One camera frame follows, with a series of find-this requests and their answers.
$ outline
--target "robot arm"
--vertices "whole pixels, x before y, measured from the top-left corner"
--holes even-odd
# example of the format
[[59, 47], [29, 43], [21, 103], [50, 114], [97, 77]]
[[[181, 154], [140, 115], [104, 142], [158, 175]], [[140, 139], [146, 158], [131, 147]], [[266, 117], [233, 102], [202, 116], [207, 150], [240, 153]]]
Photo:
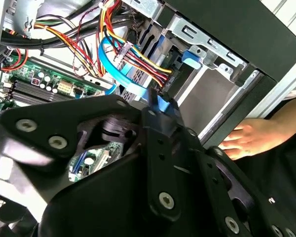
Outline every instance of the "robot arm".
[[[123, 158], [70, 184], [70, 159], [109, 141]], [[222, 150], [203, 149], [174, 100], [159, 110], [154, 90], [141, 111], [110, 95], [4, 112], [0, 195], [28, 208], [38, 237], [296, 236]]]

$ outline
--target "expansion slot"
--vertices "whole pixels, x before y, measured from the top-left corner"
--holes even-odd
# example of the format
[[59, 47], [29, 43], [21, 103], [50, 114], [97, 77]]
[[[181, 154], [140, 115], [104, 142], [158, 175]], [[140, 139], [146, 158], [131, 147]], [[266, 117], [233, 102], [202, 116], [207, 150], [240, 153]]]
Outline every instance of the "expansion slot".
[[109, 157], [110, 157], [110, 152], [107, 150], [103, 151], [101, 157], [97, 159], [95, 166], [94, 166], [91, 173], [94, 173], [94, 172], [98, 171], [99, 169], [101, 169], [105, 165], [105, 162], [108, 160]]

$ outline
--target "capacitor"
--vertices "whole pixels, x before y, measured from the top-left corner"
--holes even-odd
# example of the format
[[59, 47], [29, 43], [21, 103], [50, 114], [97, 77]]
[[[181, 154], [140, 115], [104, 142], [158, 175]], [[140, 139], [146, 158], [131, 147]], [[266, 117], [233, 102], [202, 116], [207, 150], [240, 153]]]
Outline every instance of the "capacitor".
[[40, 70], [37, 75], [38, 75], [38, 77], [43, 78], [45, 76], [45, 71]]
[[55, 93], [55, 94], [58, 92], [58, 86], [57, 85], [55, 85], [53, 87], [52, 92]]
[[50, 80], [51, 80], [50, 74], [46, 74], [44, 77], [44, 80], [45, 80], [45, 82], [50, 82]]
[[46, 86], [46, 90], [51, 91], [53, 86], [54, 86], [53, 83], [48, 83], [47, 86]]
[[39, 84], [40, 88], [42, 89], [45, 89], [46, 87], [46, 82], [42, 81], [40, 84]]
[[84, 163], [86, 165], [92, 165], [94, 163], [94, 159], [92, 157], [87, 157], [84, 159]]

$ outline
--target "wire bundle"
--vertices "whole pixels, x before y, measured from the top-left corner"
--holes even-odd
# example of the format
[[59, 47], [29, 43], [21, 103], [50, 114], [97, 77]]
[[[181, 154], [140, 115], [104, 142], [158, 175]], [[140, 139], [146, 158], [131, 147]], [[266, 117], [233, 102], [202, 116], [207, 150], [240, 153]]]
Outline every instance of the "wire bundle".
[[[121, 6], [122, 2], [117, 0], [113, 6], [110, 6], [114, 0], [106, 0], [100, 12], [100, 21], [98, 26], [98, 31], [96, 33], [96, 42], [97, 42], [97, 53], [98, 53], [98, 69], [101, 75], [105, 74], [105, 67], [101, 65], [101, 57], [99, 57], [99, 42], [100, 37], [109, 41], [116, 55], [119, 54], [119, 51], [122, 49], [123, 45], [126, 43], [126, 40], [117, 36], [114, 33], [113, 26], [111, 23], [111, 18], [114, 14], [114, 11], [118, 10]], [[104, 30], [104, 25], [106, 24], [107, 32], [111, 37], [108, 37], [106, 31]], [[126, 54], [123, 58], [123, 61], [128, 63], [129, 65], [137, 68], [138, 70], [148, 74], [153, 80], [155, 80], [160, 87], [166, 83], [168, 79], [168, 73], [171, 73], [171, 70], [163, 69], [146, 58], [135, 46], [131, 48], [131, 50]]]
[[11, 71], [15, 71], [15, 70], [20, 69], [21, 67], [23, 67], [26, 64], [28, 57], [29, 57], [29, 51], [27, 49], [25, 50], [25, 56], [24, 56], [24, 59], [22, 62], [21, 62], [21, 60], [22, 60], [21, 51], [17, 48], [16, 52], [18, 54], [18, 60], [13, 65], [6, 67], [6, 68], [1, 68], [1, 70], [5, 71], [5, 72], [11, 72]]
[[[16, 49], [19, 59], [10, 67], [3, 68], [5, 71], [17, 70], [22, 67], [28, 58], [28, 49], [46, 49], [46, 48], [58, 48], [67, 47], [73, 54], [74, 59], [77, 58], [87, 73], [90, 73], [94, 77], [103, 77], [107, 72], [110, 73], [114, 79], [116, 79], [126, 90], [132, 93], [143, 96], [146, 89], [133, 82], [126, 76], [128, 70], [118, 70], [108, 60], [104, 45], [111, 46], [115, 54], [115, 58], [119, 57], [126, 63], [126, 67], [134, 67], [147, 75], [149, 75], [160, 87], [163, 87], [169, 78], [171, 70], [161, 68], [154, 62], [145, 57], [135, 45], [130, 44], [125, 39], [117, 36], [114, 33], [114, 28], [121, 26], [134, 26], [135, 19], [140, 20], [140, 17], [134, 14], [122, 14], [117, 15], [120, 12], [122, 1], [121, 0], [104, 0], [100, 2], [97, 7], [91, 8], [99, 0], [92, 0], [79, 9], [77, 12], [69, 15], [68, 17], [62, 17], [57, 15], [48, 14], [41, 16], [37, 19], [35, 24], [36, 29], [44, 29], [52, 33], [55, 37], [50, 39], [24, 39], [12, 35], [7, 35], [3, 32], [1, 43], [6, 46], [12, 46]], [[101, 8], [100, 15], [94, 19], [82, 22], [84, 17], [95, 9]], [[79, 25], [76, 26], [71, 19], [83, 14]], [[71, 30], [65, 33], [61, 33], [52, 28], [59, 24], [68, 25]], [[95, 35], [96, 42], [96, 60], [93, 59], [93, 54], [88, 47], [85, 37]], [[126, 54], [121, 54], [122, 49], [128, 46]], [[21, 62], [21, 52], [19, 48], [26, 49], [25, 59]], [[106, 91], [105, 94], [111, 94], [117, 88], [116, 84]]]

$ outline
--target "blue plastic latch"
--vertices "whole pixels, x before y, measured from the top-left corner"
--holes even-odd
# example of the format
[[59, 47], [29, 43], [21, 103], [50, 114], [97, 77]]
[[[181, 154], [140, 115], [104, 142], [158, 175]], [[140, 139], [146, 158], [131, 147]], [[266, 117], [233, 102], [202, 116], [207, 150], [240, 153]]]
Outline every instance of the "blue plastic latch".
[[185, 51], [182, 56], [182, 62], [185, 64], [188, 64], [189, 66], [195, 68], [195, 69], [200, 69], [201, 63], [199, 62], [199, 57], [196, 55], [192, 54], [189, 51]]

